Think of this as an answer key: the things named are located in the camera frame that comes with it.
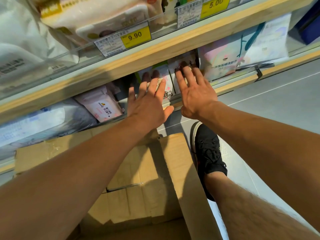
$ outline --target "gray tile floor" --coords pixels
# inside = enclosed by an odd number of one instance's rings
[[[248,113],[320,133],[320,60],[307,63],[289,71],[250,84],[219,97],[227,105]],[[184,133],[190,143],[190,130],[195,120],[174,112],[162,126],[159,134],[167,136]],[[285,211],[290,216],[314,230],[297,212],[277,196],[243,159],[220,138],[223,160],[227,164],[228,177]],[[216,217],[223,239],[228,239],[217,205],[209,202]]]

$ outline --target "black sneaker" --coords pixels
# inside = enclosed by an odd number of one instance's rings
[[[197,160],[197,171],[204,192],[209,200],[214,201],[206,189],[204,176],[205,173],[212,172],[222,172],[227,175],[227,166],[221,157],[219,138],[216,133],[199,121],[191,128],[190,142]]]

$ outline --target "yellow price tag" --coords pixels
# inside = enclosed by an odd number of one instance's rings
[[[202,4],[200,18],[206,18],[214,15],[217,12],[225,10],[229,5],[230,0],[211,0]]]
[[[121,37],[124,46],[128,49],[135,45],[151,40],[149,26],[140,28],[134,32],[128,33]]]

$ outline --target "leg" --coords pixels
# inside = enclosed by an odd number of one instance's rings
[[[230,240],[320,239],[301,223],[227,177],[218,136],[201,122],[191,134],[198,174],[207,198],[216,201]]]
[[[230,240],[320,239],[297,220],[232,182],[222,172],[205,176]]]

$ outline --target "brown cardboard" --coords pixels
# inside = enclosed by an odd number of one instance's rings
[[[21,148],[16,154],[16,172],[43,163],[110,126]],[[83,218],[80,229],[82,237],[94,240],[125,236],[156,240],[221,239],[184,135],[159,139],[157,131],[130,151]]]

